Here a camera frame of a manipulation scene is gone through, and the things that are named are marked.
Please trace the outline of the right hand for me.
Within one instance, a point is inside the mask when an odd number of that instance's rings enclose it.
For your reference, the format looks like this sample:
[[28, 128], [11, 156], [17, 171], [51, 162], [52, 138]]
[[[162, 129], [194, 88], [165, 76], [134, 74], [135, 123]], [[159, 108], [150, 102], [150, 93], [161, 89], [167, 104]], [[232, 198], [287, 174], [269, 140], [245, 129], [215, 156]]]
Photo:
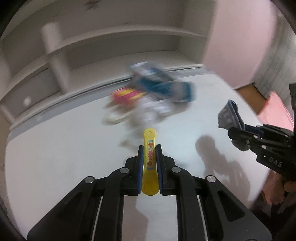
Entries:
[[281, 183], [281, 190], [280, 190], [281, 195], [284, 195], [285, 192], [288, 192], [288, 193], [295, 192], [296, 190], [295, 181], [282, 179], [280, 183]]

